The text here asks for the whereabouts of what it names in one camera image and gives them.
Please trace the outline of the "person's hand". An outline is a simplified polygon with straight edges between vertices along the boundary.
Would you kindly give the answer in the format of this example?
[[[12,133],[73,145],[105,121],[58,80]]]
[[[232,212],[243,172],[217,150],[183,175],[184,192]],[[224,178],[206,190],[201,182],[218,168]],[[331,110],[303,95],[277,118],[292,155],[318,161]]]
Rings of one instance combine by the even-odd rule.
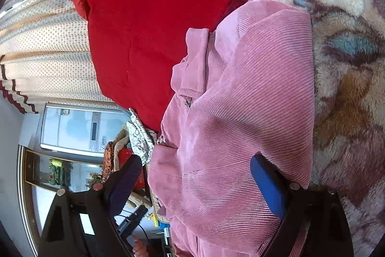
[[[135,246],[133,247],[134,257],[148,257],[147,247],[143,242],[134,236]]]

